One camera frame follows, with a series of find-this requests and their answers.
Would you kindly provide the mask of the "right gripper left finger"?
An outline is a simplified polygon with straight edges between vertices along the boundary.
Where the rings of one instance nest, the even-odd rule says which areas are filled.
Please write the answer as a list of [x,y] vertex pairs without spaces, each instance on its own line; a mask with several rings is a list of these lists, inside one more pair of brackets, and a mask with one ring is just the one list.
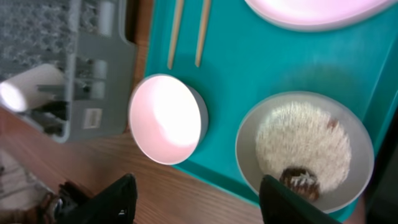
[[58,196],[62,202],[55,207],[57,223],[134,222],[137,186],[132,174],[122,176],[92,198],[71,182],[59,185]]

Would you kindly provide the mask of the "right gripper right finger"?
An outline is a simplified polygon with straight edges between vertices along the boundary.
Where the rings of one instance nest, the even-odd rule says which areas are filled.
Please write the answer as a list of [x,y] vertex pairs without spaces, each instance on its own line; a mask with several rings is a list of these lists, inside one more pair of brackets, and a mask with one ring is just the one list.
[[339,224],[270,175],[261,180],[259,205],[266,224]]

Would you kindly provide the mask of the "brown food scrap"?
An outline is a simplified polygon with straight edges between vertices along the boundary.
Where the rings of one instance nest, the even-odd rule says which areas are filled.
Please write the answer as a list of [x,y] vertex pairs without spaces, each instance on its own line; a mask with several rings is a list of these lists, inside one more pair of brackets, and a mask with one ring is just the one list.
[[279,182],[297,195],[316,201],[320,196],[320,185],[316,175],[304,167],[288,167],[284,169]]

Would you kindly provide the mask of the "pile of white rice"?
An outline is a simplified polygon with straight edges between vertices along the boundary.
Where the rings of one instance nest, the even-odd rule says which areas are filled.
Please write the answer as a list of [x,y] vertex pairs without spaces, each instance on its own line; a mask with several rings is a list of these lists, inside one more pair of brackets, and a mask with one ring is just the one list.
[[278,179],[288,168],[314,176],[321,193],[347,178],[351,162],[348,133],[330,113],[310,103],[291,102],[267,114],[256,133],[256,156],[264,174]]

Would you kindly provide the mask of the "grey bowl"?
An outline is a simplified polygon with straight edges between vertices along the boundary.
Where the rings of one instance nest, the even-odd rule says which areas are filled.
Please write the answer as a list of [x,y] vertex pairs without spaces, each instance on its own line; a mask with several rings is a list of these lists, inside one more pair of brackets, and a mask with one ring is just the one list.
[[374,149],[362,122],[341,103],[307,91],[279,93],[266,98],[243,119],[236,136],[236,160],[239,171],[253,192],[258,193],[265,175],[256,156],[256,133],[262,119],[271,110],[291,102],[310,103],[331,114],[348,133],[351,162],[346,180],[335,190],[321,193],[318,200],[306,201],[325,213],[335,212],[356,200],[367,187],[374,169]]

